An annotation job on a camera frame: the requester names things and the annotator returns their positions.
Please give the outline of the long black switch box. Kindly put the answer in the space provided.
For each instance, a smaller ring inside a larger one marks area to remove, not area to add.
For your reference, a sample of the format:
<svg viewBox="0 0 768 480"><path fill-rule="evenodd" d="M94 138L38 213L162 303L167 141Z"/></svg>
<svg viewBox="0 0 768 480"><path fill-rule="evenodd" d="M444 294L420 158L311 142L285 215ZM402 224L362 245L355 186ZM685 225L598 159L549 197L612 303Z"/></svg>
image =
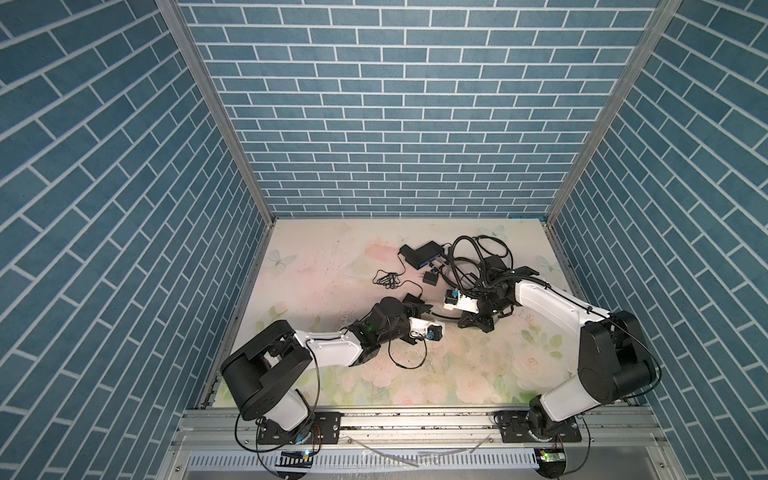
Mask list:
<svg viewBox="0 0 768 480"><path fill-rule="evenodd" d="M401 301L404 314L408 317L421 318L423 315L430 314L432 305L425 303L421 298L410 293L406 294Z"/></svg>

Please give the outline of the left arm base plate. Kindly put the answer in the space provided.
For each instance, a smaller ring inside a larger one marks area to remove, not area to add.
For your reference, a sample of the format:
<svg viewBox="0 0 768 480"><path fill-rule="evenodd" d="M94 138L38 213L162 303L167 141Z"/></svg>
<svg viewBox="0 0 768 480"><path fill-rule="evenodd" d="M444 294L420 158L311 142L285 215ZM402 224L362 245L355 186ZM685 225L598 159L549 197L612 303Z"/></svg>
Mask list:
<svg viewBox="0 0 768 480"><path fill-rule="evenodd" d="M335 445L341 430L342 414L337 411L318 411L310 414L291 430L283 429L277 422L264 419L258 429L260 445L315 444Z"/></svg>

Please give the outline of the black network switch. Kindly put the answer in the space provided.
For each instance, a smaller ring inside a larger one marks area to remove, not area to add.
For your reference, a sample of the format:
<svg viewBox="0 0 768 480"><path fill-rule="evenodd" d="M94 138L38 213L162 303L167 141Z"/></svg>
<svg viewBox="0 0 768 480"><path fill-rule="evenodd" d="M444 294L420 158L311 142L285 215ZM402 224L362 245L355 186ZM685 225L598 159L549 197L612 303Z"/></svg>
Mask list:
<svg viewBox="0 0 768 480"><path fill-rule="evenodd" d="M418 248L403 245L399 249L399 254L403 256L404 261L416 270L422 269L431 261L442 256L444 252L445 247L432 240Z"/></svg>

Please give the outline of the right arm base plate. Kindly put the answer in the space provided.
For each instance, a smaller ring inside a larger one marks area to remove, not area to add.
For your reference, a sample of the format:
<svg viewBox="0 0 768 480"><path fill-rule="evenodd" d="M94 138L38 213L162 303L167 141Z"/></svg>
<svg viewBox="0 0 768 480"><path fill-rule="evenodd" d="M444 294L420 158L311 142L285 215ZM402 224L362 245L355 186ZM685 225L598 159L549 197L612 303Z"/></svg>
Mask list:
<svg viewBox="0 0 768 480"><path fill-rule="evenodd" d="M545 413L523 410L501 410L492 414L503 443L579 443L582 435L571 417L565 421L552 421Z"/></svg>

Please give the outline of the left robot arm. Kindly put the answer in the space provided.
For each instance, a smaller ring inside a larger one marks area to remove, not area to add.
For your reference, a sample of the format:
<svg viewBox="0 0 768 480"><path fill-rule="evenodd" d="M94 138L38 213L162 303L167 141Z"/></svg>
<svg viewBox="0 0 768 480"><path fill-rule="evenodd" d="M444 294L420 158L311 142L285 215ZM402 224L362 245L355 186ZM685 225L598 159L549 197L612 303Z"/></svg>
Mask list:
<svg viewBox="0 0 768 480"><path fill-rule="evenodd" d="M220 372L245 421L262 417L284 431L298 428L314 405L294 388L313 367L354 367L374 359L393 340L439 341L445 325L422 316L431 306L408 294L385 297L362 318L335 332L295 330L284 319L268 325L221 364Z"/></svg>

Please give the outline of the small black power adapter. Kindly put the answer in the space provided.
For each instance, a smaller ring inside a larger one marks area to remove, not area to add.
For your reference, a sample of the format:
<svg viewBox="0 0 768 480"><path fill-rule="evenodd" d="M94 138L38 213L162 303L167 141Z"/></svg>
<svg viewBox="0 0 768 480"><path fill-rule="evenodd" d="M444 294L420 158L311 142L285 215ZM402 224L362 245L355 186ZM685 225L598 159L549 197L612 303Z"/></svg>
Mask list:
<svg viewBox="0 0 768 480"><path fill-rule="evenodd" d="M426 271L422 276L423 283L430 286L436 286L439 279L440 275L436 271L432 270Z"/></svg>

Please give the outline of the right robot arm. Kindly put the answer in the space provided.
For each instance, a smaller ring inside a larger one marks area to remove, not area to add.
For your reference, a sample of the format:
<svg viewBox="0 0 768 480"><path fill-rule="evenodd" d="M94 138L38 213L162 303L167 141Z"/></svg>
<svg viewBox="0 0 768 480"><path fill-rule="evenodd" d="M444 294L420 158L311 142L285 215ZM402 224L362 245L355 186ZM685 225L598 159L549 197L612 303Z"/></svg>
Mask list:
<svg viewBox="0 0 768 480"><path fill-rule="evenodd" d="M529 267L484 265L470 286L453 272L457 286L446 291L444 307L461 311L461 328L490 332L505 310L527 307L576 335L575 376L529 402L527 420L535 434L545 436L577 415L643 395L660 382L659 362L633 314L588 304Z"/></svg>

